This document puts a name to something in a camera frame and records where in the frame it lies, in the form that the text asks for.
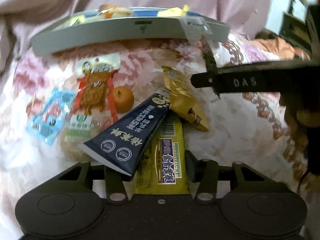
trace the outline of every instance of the gold wrapper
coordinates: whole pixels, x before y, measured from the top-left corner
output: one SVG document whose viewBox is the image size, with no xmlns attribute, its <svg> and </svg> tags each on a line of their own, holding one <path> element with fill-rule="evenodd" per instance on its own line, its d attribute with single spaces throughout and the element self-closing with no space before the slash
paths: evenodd
<svg viewBox="0 0 320 240">
<path fill-rule="evenodd" d="M 170 109 L 199 130 L 209 131 L 208 119 L 203 108 L 192 96 L 185 76 L 171 67 L 162 66 L 162 69 L 165 87 L 170 90 Z"/>
<path fill-rule="evenodd" d="M 188 194 L 182 125 L 172 113 L 145 151 L 137 171 L 137 194 Z"/>
</svg>

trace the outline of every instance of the floral bedsheet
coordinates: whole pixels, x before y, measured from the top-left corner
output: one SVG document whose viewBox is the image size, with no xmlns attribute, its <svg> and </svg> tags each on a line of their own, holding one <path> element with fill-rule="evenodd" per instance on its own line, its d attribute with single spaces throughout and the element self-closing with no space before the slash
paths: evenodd
<svg viewBox="0 0 320 240">
<path fill-rule="evenodd" d="M 162 65 L 172 66 L 190 77 L 205 71 L 199 48 L 185 40 L 129 40 L 88 45 L 52 56 L 38 58 L 30 49 L 13 60 L 2 76 L 0 95 L 0 235 L 18 239 L 22 232 L 14 216 L 17 200 L 79 160 L 86 158 L 61 147 L 58 135 L 51 147 L 25 131 L 31 116 L 38 113 L 53 87 L 77 92 L 74 75 L 77 60 L 101 54 L 121 53 L 121 69 L 114 75 L 114 86 L 128 86 L 138 105 L 157 88 L 164 86 Z M 214 55 L 218 67 L 247 62 L 279 60 L 277 55 L 257 49 L 241 36 L 230 33 L 225 43 L 217 43 Z M 220 165 L 242 161 L 270 178 L 285 182 L 291 190 L 306 170 L 284 122 L 279 94 L 225 94 L 221 99 L 210 88 L 196 91 L 210 121 L 210 131 L 184 126 L 185 148 L 198 159 L 213 159 Z M 113 123 L 108 109 L 95 113 L 101 129 Z M 311 191 L 305 180 L 304 198 Z M 103 196 L 99 182 L 94 190 Z M 228 191 L 223 186 L 218 196 Z"/>
</svg>

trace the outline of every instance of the orange fruit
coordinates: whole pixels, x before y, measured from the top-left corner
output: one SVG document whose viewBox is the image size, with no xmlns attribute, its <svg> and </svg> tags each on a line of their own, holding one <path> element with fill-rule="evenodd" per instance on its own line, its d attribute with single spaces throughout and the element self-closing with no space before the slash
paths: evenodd
<svg viewBox="0 0 320 240">
<path fill-rule="evenodd" d="M 134 96 L 129 88 L 122 86 L 116 87 L 112 93 L 115 99 L 115 108 L 118 113 L 124 114 L 132 109 Z"/>
</svg>

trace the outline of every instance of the orange cloth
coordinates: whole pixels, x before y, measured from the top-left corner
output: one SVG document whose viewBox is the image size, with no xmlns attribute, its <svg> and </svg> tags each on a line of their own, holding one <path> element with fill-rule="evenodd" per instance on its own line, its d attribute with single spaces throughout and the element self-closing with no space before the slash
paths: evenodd
<svg viewBox="0 0 320 240">
<path fill-rule="evenodd" d="M 310 59 L 309 55 L 303 49 L 292 47 L 280 37 L 271 40 L 256 39 L 250 41 L 250 44 L 278 55 L 281 60 L 293 59 L 294 56 L 299 56 L 302 59 Z"/>
</svg>

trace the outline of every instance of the blue snack package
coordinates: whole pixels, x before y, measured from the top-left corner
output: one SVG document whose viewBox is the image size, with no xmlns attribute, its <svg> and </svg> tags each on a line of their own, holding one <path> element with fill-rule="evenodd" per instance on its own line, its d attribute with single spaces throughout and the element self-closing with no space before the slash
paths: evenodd
<svg viewBox="0 0 320 240">
<path fill-rule="evenodd" d="M 26 131 L 51 146 L 71 111 L 75 97 L 71 90 L 53 88 L 42 111 L 31 118 Z"/>
<path fill-rule="evenodd" d="M 169 93 L 159 89 L 118 122 L 78 147 L 109 168 L 133 176 L 169 106 Z"/>
</svg>

